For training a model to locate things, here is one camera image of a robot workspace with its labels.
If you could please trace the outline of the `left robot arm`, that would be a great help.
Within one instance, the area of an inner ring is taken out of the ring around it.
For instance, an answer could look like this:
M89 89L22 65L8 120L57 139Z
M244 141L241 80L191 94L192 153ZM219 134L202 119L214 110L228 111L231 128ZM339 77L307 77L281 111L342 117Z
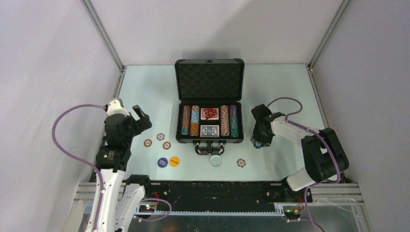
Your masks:
M111 100L104 109L107 113L104 121L106 144L100 147L96 156L97 185L87 232L125 231L125 222L132 219L131 210L153 195L150 185L133 184L133 192L123 199L123 205L116 212L120 186L132 154L133 138L150 129L152 123L138 105L133 106L133 110L139 119L134 119L119 98Z

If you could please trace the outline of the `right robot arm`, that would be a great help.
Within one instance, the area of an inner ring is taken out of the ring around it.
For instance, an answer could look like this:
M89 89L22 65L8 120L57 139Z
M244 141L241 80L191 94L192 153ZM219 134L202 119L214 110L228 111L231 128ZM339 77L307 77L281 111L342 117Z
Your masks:
M304 167L283 180L281 195L285 201L294 202L300 190L330 177L340 179L341 172L348 169L349 160L333 129L316 130L292 122L281 112L272 113L264 104L254 107L251 113L255 119L251 142L256 149L269 147L274 136L302 148Z

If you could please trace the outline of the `green blue poker chip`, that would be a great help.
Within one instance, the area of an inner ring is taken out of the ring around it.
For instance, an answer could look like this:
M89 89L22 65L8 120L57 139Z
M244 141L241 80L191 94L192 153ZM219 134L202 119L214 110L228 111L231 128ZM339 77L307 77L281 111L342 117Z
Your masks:
M255 143L253 144L253 146L254 146L256 149L260 149L261 147L263 147L263 145L262 145L261 143L259 143L259 142L255 142Z

